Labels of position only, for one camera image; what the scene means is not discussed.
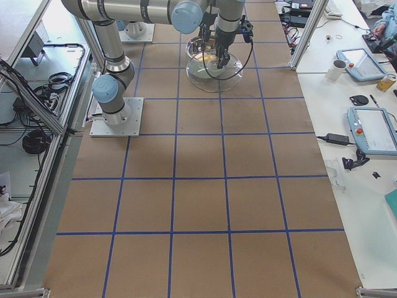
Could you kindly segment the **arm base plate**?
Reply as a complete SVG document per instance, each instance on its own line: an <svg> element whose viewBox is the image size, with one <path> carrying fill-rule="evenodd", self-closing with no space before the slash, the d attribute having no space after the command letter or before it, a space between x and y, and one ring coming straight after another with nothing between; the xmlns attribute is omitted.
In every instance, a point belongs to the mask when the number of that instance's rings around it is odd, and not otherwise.
<svg viewBox="0 0 397 298"><path fill-rule="evenodd" d="M154 28L154 24L129 22L122 30L119 30L119 36L123 43L152 43Z"/></svg>
<svg viewBox="0 0 397 298"><path fill-rule="evenodd" d="M92 118L91 137L138 137L143 113L142 97L123 98L124 108L116 114L103 113L99 104Z"/></svg>

